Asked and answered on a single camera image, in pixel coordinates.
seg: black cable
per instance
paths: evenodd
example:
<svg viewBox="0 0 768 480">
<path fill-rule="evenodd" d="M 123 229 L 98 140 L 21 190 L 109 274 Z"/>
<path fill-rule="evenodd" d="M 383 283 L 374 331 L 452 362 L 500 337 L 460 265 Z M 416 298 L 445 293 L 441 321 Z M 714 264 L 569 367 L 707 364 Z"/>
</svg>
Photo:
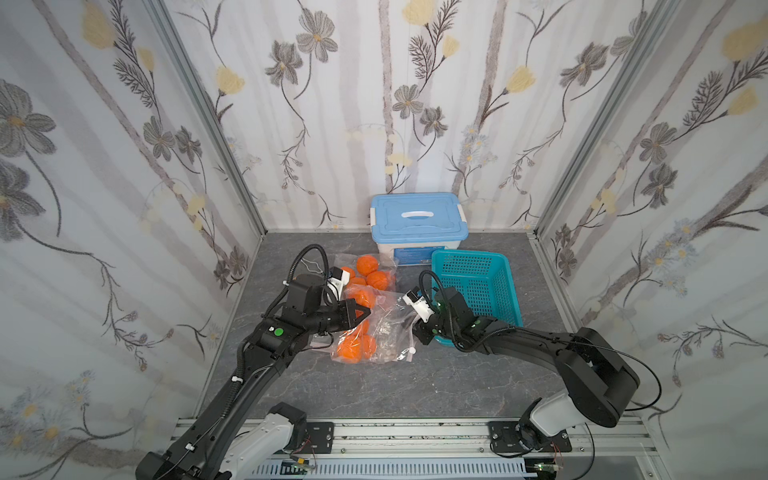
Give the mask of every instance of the black cable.
<svg viewBox="0 0 768 480">
<path fill-rule="evenodd" d="M 323 258 L 323 279 L 327 280 L 329 275 L 329 268 L 328 268 L 328 256 L 326 255 L 326 251 L 318 245 L 317 243 L 312 243 L 310 245 L 307 245 L 301 251 L 298 255 L 296 255 L 296 258 L 293 259 L 293 263 L 291 263 L 290 268 L 288 269 L 288 276 L 286 278 L 286 283 L 290 283 L 291 280 L 293 280 L 293 274 L 296 272 L 296 268 L 299 266 L 299 262 L 301 262 L 301 259 L 304 258 L 305 255 L 308 254 L 311 250 L 317 250 L 320 252 L 320 256 Z M 280 292 L 280 294 L 275 297 L 274 300 L 272 300 L 272 303 L 266 308 L 266 311 L 262 314 L 262 318 L 269 318 L 270 314 L 272 313 L 272 310 L 277 306 L 278 303 L 285 297 L 285 295 L 288 293 L 288 286 L 285 285 L 283 287 L 283 291 Z"/>
<path fill-rule="evenodd" d="M 335 342 L 335 341 L 336 341 L 336 337 L 334 337 L 332 333 L 329 333 L 328 335 L 330 335 L 330 337 L 331 337 L 331 343 L 329 343 L 328 345 L 325 345 L 325 346 L 308 346 L 308 347 L 306 347 L 306 348 L 305 348 L 305 349 L 303 349 L 303 350 L 299 350 L 299 353 L 301 353 L 301 352 L 306 352 L 307 350 L 322 350 L 322 349 L 329 349 L 330 347 L 332 347 L 332 346 L 333 346 L 333 342 Z"/>
<path fill-rule="evenodd" d="M 649 367 L 646 362 L 638 359 L 637 357 L 634 357 L 634 356 L 630 355 L 629 353 L 621 352 L 620 350 L 612 349 L 612 348 L 607 347 L 607 346 L 592 345 L 591 343 L 575 342 L 573 340 L 556 340 L 556 341 L 561 342 L 561 343 L 570 343 L 570 344 L 573 344 L 573 345 L 592 346 L 592 347 L 594 347 L 596 349 L 609 350 L 611 352 L 618 353 L 619 355 L 626 356 L 628 358 L 633 359 L 635 362 L 640 363 L 642 366 L 644 366 L 648 370 L 648 372 L 650 372 L 651 375 L 654 376 L 654 378 L 656 379 L 656 384 L 659 386 L 659 393 L 658 393 L 658 395 L 656 395 L 656 398 L 654 399 L 654 401 L 649 403 L 648 405 L 642 405 L 642 406 L 639 406 L 639 407 L 634 408 L 634 409 L 624 409 L 625 412 L 636 412 L 637 410 L 643 410 L 643 409 L 650 408 L 650 407 L 656 405 L 656 402 L 658 402 L 659 399 L 661 398 L 661 379 L 659 379 L 659 376 L 656 375 L 656 372 L 654 372 L 654 370 L 651 367 Z"/>
<path fill-rule="evenodd" d="M 594 437 L 592 436 L 592 431 L 589 429 L 589 425 L 585 423 L 584 426 L 587 427 L 587 432 L 589 432 L 589 439 L 592 441 L 592 458 L 589 461 L 589 466 L 586 470 L 584 470 L 584 473 L 576 478 L 572 478 L 571 480 L 579 480 L 580 478 L 583 478 L 587 473 L 589 473 L 590 470 L 592 470 L 592 465 L 594 465 Z"/>
</svg>

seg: mesh basket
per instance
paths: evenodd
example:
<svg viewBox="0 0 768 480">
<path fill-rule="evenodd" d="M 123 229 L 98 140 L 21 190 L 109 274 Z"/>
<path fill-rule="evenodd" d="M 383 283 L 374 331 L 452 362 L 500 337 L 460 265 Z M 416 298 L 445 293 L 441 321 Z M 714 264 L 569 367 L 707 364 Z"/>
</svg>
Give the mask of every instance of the mesh basket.
<svg viewBox="0 0 768 480">
<path fill-rule="evenodd" d="M 444 287 L 452 286 L 464 296 L 475 315 L 494 316 L 522 326 L 512 271 L 504 255 L 470 250 L 437 250 L 432 254 L 432 271 L 437 273 Z M 449 339 L 439 336 L 436 339 L 443 345 L 453 345 Z"/>
</svg>

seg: plastic bag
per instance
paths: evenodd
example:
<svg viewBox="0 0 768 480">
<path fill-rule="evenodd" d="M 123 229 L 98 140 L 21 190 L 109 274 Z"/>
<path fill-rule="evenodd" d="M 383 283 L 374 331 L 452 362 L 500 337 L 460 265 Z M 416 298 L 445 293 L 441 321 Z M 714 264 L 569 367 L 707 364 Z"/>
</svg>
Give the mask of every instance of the plastic bag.
<svg viewBox="0 0 768 480">
<path fill-rule="evenodd" d="M 333 255 L 332 264 L 349 272 L 352 277 L 350 284 L 370 285 L 377 290 L 395 291 L 397 263 L 391 257 L 377 253 L 337 253 Z"/>
<path fill-rule="evenodd" d="M 348 286 L 344 295 L 369 307 L 371 314 L 355 329 L 339 334 L 331 358 L 343 363 L 410 362 L 416 352 L 411 331 L 415 314 L 401 295 L 363 285 Z"/>
</svg>

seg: wall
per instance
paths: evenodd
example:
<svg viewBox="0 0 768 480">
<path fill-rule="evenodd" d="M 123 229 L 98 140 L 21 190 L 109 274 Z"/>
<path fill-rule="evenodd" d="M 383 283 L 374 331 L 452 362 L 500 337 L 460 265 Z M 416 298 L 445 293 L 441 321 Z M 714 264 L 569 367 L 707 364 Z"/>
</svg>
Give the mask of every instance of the wall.
<svg viewBox="0 0 768 480">
<path fill-rule="evenodd" d="M 528 229 L 653 2 L 167 0 L 268 227 L 452 191 Z"/>
<path fill-rule="evenodd" d="M 3 476 L 134 478 L 193 413 L 257 237 L 140 2 L 0 12 Z"/>
<path fill-rule="evenodd" d="M 642 415 L 678 480 L 768 465 L 766 15 L 683 2 L 541 236 L 582 322 L 660 375 Z"/>
</svg>

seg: black mounting plate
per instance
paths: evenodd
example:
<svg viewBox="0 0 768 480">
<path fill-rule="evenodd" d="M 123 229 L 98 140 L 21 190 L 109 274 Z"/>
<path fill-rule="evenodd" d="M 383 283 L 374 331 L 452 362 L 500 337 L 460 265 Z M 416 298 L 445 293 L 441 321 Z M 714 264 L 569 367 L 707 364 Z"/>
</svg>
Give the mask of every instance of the black mounting plate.
<svg viewBox="0 0 768 480">
<path fill-rule="evenodd" d="M 525 452 L 518 443 L 515 436 L 515 426 L 517 422 L 488 422 L 488 433 L 491 436 L 491 446 L 496 453 L 520 453 Z M 571 440 L 565 430 L 552 438 L 552 442 L 558 447 L 560 452 L 571 452 Z M 539 452 L 554 452 L 552 445 L 547 445 Z"/>
<path fill-rule="evenodd" d="M 306 434 L 310 442 L 296 454 L 331 453 L 333 447 L 333 422 L 307 422 Z"/>
</svg>

